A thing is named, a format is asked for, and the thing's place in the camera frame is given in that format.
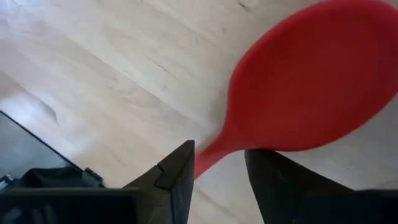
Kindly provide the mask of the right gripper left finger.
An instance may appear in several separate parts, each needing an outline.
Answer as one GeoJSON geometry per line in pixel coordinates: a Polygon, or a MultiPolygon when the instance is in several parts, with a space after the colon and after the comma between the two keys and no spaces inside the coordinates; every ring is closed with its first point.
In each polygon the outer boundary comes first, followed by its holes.
{"type": "Polygon", "coordinates": [[[195,142],[187,140],[124,187],[132,190],[138,223],[185,224],[193,193],[195,142]]]}

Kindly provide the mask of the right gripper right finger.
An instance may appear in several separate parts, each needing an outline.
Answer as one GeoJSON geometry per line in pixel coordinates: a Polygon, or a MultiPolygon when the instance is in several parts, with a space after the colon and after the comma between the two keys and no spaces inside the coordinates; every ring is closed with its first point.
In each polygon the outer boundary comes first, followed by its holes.
{"type": "Polygon", "coordinates": [[[244,158],[265,224],[293,223],[301,200],[307,195],[353,191],[275,151],[251,149],[244,152],[244,158]]]}

